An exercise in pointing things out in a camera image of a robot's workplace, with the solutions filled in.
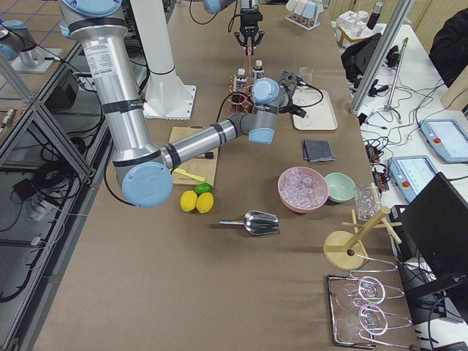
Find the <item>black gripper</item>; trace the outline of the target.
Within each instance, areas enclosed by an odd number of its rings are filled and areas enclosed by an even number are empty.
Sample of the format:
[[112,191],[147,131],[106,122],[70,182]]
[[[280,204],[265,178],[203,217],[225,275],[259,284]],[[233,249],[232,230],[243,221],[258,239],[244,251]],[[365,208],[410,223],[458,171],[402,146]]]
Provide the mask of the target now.
[[306,111],[293,102],[295,90],[300,82],[301,79],[292,72],[283,71],[281,73],[279,85],[284,99],[283,102],[279,104],[280,113],[291,113],[301,118],[306,116]]
[[265,32],[259,30],[258,23],[263,20],[259,10],[241,10],[239,31],[235,32],[238,44],[246,49],[255,49],[262,41]]

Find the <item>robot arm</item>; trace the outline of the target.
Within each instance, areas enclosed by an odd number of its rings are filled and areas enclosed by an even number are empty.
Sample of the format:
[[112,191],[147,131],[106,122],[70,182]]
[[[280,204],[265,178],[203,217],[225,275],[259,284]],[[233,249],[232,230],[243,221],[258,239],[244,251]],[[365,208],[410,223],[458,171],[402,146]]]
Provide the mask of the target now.
[[205,22],[195,19],[192,14],[192,1],[189,2],[189,14],[191,19],[198,25],[209,24],[218,13],[225,10],[231,4],[235,3],[233,16],[231,17],[227,31],[230,33],[233,29],[235,19],[240,20],[239,29],[234,32],[238,44],[245,50],[247,56],[253,56],[254,50],[261,43],[264,31],[259,29],[259,22],[263,20],[263,14],[260,11],[259,1],[234,1],[234,0],[205,0],[203,1],[204,10],[212,14],[213,17]]
[[175,142],[155,145],[146,115],[188,119],[196,88],[177,76],[163,6],[156,1],[133,1],[131,6],[150,71],[145,94],[139,92],[124,45],[121,2],[59,2],[61,33],[83,48],[113,140],[117,181],[131,204],[149,208],[163,203],[173,188],[174,169],[228,140],[246,135],[253,143],[270,144],[280,113],[305,116],[293,102],[299,79],[284,72],[281,80],[254,83],[251,113],[234,113]]

